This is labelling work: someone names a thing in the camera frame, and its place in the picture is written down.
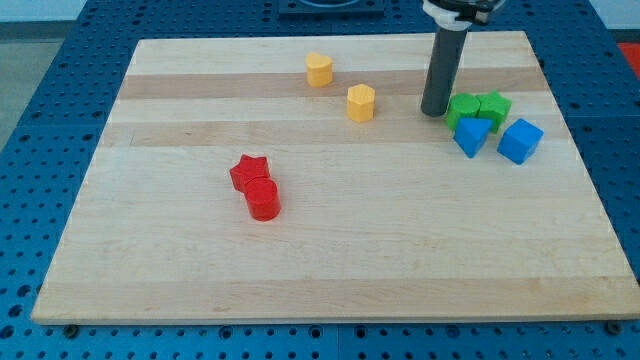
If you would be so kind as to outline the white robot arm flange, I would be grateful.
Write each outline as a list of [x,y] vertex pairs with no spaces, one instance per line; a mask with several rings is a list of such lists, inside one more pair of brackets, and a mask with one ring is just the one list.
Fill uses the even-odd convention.
[[424,0],[423,11],[449,31],[488,25],[504,8],[506,0]]

